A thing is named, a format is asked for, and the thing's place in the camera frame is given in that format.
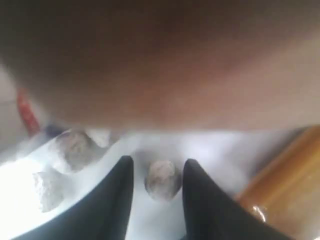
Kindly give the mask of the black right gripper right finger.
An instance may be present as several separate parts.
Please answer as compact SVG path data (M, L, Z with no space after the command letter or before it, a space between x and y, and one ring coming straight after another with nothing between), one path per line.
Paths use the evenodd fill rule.
M183 168L182 201L187 240L287 240L229 197L194 159Z

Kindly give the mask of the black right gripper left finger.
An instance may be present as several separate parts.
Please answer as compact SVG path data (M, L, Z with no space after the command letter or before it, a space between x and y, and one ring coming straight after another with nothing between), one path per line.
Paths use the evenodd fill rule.
M20 240L123 240L132 209L134 162L122 156L77 204Z

